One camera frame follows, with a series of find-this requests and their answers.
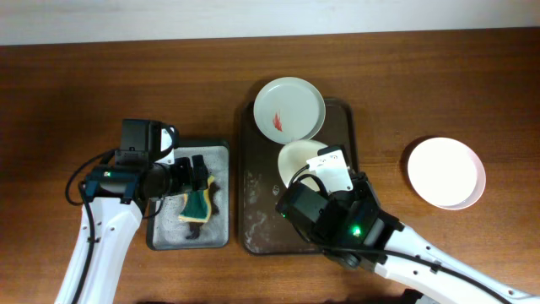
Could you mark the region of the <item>green yellow sponge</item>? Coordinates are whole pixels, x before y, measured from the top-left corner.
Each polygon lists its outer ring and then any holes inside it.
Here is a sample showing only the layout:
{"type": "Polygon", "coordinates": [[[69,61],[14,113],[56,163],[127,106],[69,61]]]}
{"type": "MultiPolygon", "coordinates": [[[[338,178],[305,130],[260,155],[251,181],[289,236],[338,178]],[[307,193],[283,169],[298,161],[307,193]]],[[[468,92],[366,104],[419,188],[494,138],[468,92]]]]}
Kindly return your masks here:
{"type": "Polygon", "coordinates": [[[180,221],[188,223],[207,223],[211,217],[213,207],[210,198],[210,187],[213,185],[214,176],[207,179],[208,188],[184,194],[184,209],[178,215],[180,221]]]}

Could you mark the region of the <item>cream white plate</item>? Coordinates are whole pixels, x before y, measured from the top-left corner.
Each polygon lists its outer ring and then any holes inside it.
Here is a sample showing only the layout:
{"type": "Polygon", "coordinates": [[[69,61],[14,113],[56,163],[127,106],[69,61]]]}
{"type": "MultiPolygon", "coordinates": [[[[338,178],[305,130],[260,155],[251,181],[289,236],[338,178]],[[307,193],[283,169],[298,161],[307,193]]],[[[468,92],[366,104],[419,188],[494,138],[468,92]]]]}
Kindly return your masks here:
{"type": "Polygon", "coordinates": [[[306,166],[309,159],[317,157],[317,152],[326,146],[319,141],[307,139],[286,144],[278,155],[278,173],[285,187],[289,187],[293,175],[306,166]]]}

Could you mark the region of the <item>pink white plate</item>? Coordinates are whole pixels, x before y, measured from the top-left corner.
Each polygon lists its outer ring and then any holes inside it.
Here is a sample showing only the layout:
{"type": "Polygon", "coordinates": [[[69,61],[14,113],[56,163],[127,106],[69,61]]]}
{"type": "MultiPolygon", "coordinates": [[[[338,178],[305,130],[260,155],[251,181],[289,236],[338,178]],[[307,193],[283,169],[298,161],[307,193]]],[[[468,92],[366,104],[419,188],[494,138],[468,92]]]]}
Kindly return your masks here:
{"type": "Polygon", "coordinates": [[[408,156],[406,172],[413,190],[424,201],[447,210],[474,205],[487,183],[478,155],[453,138],[428,138],[417,144],[408,156]]]}

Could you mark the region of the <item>pale green plate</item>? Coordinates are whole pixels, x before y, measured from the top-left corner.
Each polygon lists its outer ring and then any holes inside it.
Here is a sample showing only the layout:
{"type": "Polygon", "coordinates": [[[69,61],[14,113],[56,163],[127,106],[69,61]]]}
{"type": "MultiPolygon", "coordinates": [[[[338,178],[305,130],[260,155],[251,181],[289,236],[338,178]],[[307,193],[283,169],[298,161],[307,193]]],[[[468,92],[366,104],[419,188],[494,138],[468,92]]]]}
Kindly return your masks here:
{"type": "Polygon", "coordinates": [[[326,118],[326,103],[310,82],[282,77],[265,84],[253,104],[259,131],[278,144],[311,139],[326,118]]]}

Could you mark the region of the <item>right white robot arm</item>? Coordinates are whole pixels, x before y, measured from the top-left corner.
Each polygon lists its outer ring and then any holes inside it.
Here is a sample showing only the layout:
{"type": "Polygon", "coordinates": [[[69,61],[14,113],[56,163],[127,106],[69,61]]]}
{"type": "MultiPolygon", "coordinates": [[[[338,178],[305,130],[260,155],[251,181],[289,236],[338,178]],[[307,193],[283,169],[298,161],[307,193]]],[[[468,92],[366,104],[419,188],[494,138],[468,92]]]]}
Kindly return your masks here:
{"type": "Polygon", "coordinates": [[[454,259],[388,214],[367,178],[348,178],[342,191],[314,176],[311,189],[298,177],[276,210],[308,243],[346,269],[366,268],[435,303],[537,303],[538,296],[494,280],[454,259]]]}

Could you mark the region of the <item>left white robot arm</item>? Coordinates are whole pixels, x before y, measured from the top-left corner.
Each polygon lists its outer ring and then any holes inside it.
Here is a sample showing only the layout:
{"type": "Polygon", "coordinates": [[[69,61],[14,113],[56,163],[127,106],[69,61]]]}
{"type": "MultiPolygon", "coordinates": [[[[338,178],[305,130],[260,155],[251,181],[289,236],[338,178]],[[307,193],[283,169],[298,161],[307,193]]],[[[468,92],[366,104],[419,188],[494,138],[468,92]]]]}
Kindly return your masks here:
{"type": "Polygon", "coordinates": [[[82,208],[78,239],[58,303],[111,303],[127,250],[155,201],[178,196],[181,217],[209,220],[213,177],[203,156],[176,158],[177,130],[164,122],[125,119],[119,147],[95,156],[95,166],[78,183],[82,208]]]}

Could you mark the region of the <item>black soapy water tray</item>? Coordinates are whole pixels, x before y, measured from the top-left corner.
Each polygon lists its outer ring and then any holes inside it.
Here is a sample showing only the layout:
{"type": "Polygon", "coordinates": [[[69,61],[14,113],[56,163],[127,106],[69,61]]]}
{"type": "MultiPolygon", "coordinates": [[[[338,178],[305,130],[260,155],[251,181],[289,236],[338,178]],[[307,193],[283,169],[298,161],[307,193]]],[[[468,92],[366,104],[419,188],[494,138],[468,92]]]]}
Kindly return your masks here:
{"type": "Polygon", "coordinates": [[[217,248],[229,241],[230,225],[230,150],[229,144],[217,139],[191,139],[175,149],[176,158],[201,155],[213,181],[209,183],[212,211],[205,223],[180,219],[187,201],[183,194],[169,196],[162,202],[151,203],[149,212],[161,209],[148,220],[146,242],[155,251],[217,248]]]}

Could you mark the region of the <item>brown serving tray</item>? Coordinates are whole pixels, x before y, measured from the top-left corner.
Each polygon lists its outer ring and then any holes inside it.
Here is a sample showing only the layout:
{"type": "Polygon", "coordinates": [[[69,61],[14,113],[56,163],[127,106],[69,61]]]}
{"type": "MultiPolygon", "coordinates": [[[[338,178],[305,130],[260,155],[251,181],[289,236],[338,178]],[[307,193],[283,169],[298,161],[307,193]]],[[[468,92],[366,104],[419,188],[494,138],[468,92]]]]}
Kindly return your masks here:
{"type": "MultiPolygon", "coordinates": [[[[353,113],[343,100],[326,98],[326,118],[315,140],[341,144],[349,167],[359,169],[353,113]]],[[[278,173],[278,154],[283,148],[257,128],[254,103],[240,112],[238,169],[238,232],[245,250],[255,256],[317,254],[304,242],[275,206],[285,190],[278,173]]]]}

